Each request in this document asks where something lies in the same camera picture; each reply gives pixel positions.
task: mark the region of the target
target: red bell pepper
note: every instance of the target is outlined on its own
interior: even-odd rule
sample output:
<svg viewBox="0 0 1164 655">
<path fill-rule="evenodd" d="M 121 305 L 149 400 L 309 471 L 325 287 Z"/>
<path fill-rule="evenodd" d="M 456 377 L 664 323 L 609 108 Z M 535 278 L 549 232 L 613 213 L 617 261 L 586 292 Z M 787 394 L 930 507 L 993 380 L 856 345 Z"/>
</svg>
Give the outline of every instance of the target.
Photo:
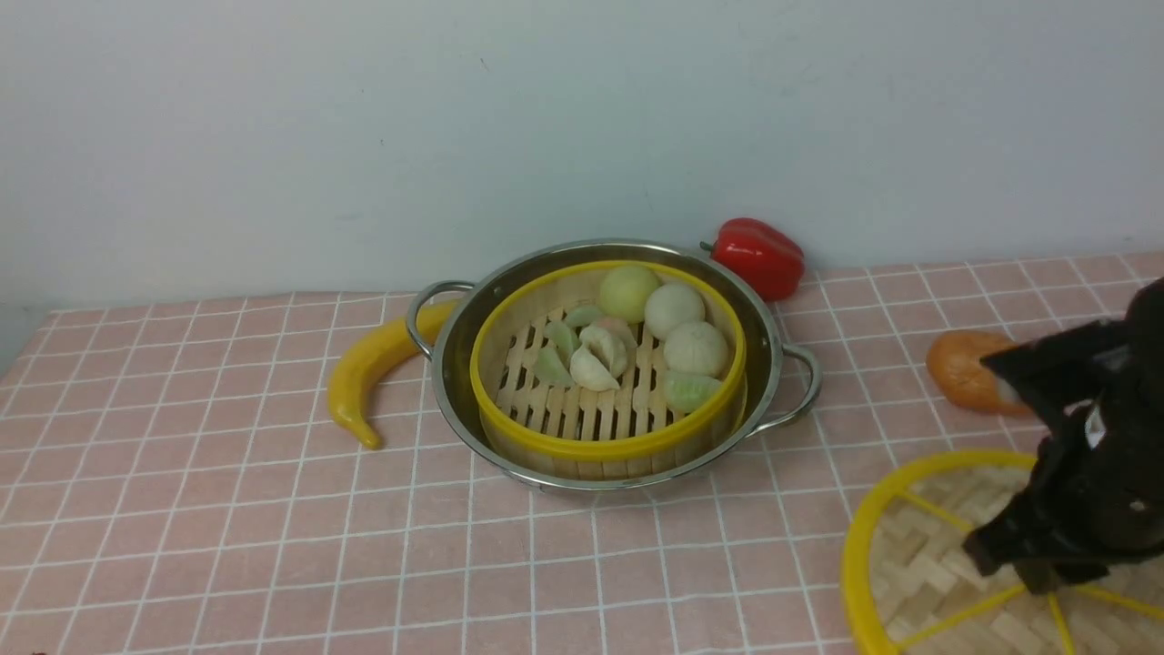
<svg viewBox="0 0 1164 655">
<path fill-rule="evenodd" d="M 754 218 L 724 222 L 716 242 L 701 242 L 700 247 L 743 277 L 765 301 L 788 298 L 804 277 L 804 250 L 785 233 Z"/>
</svg>

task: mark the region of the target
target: bamboo steamer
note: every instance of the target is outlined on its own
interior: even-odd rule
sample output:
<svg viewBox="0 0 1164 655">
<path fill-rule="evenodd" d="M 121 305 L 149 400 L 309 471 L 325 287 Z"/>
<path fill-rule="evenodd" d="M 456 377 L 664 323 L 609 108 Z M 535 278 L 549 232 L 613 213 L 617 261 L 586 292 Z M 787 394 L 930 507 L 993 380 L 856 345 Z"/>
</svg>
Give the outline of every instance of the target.
<svg viewBox="0 0 1164 655">
<path fill-rule="evenodd" d="M 566 390 L 533 376 L 544 329 L 575 306 L 595 304 L 603 277 L 638 263 L 663 283 L 682 282 L 703 298 L 707 320 L 726 339 L 719 390 L 689 415 L 667 407 L 662 347 L 643 323 L 620 389 Z M 575 480 L 625 480 L 660 474 L 716 448 L 740 426 L 746 400 L 744 327 L 709 284 L 679 269 L 631 259 L 591 261 L 548 272 L 517 289 L 489 314 L 469 359 L 473 392 L 490 446 L 533 471 Z"/>
</svg>

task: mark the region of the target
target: stainless steel pot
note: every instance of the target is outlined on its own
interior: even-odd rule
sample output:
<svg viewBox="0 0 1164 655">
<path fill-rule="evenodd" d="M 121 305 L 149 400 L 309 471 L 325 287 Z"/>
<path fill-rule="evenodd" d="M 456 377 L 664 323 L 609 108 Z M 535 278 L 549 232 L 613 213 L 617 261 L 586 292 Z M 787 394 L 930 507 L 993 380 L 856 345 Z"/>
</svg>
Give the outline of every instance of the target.
<svg viewBox="0 0 1164 655">
<path fill-rule="evenodd" d="M 481 415 L 469 384 L 469 354 L 481 326 L 492 309 L 510 293 L 547 272 L 598 259 L 637 259 L 670 265 L 703 278 L 731 302 L 744 325 L 748 358 L 745 365 L 747 400 L 739 429 L 715 450 L 682 467 L 629 480 L 582 482 L 531 471 L 505 460 L 490 447 L 481 427 Z M 438 293 L 466 291 L 449 314 L 435 346 L 425 343 L 417 327 L 420 307 Z M 687 476 L 717 461 L 740 442 L 769 428 L 786 426 L 808 413 L 821 393 L 821 366 L 805 349 L 783 344 L 775 320 L 764 300 L 734 272 L 694 251 L 663 243 L 633 238 L 574 241 L 526 255 L 498 268 L 477 283 L 436 282 L 420 291 L 405 318 L 409 336 L 433 368 L 436 404 L 453 432 L 474 453 L 498 467 L 508 476 L 541 491 L 616 492 L 659 485 Z M 789 413 L 765 420 L 776 396 L 785 357 L 808 365 L 808 391 Z"/>
</svg>

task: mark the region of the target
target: woven bamboo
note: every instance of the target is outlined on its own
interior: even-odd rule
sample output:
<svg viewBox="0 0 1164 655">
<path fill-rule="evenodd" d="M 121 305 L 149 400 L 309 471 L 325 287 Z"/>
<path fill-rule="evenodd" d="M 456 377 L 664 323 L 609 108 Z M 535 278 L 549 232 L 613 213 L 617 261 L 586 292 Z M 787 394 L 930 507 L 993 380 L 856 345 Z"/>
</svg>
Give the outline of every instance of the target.
<svg viewBox="0 0 1164 655">
<path fill-rule="evenodd" d="M 1049 597 L 1025 593 L 1010 568 L 978 575 L 961 551 L 965 532 L 994 517 L 1028 476 L 1010 467 L 949 469 L 886 505 L 868 571 L 889 640 L 907 655 L 1164 653 L 1164 560 Z"/>
</svg>

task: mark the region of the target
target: bamboo steamer lid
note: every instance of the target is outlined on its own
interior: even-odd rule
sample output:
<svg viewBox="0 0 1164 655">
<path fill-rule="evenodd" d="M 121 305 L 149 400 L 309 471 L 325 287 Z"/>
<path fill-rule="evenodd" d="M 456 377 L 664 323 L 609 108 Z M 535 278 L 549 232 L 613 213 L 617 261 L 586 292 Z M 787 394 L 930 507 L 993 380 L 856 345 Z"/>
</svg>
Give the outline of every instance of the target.
<svg viewBox="0 0 1164 655">
<path fill-rule="evenodd" d="M 1034 458 L 951 453 L 902 468 L 861 504 L 842 590 L 865 655 L 1164 653 L 1164 558 L 1034 597 L 1009 567 L 982 578 L 964 535 L 1021 490 Z"/>
</svg>

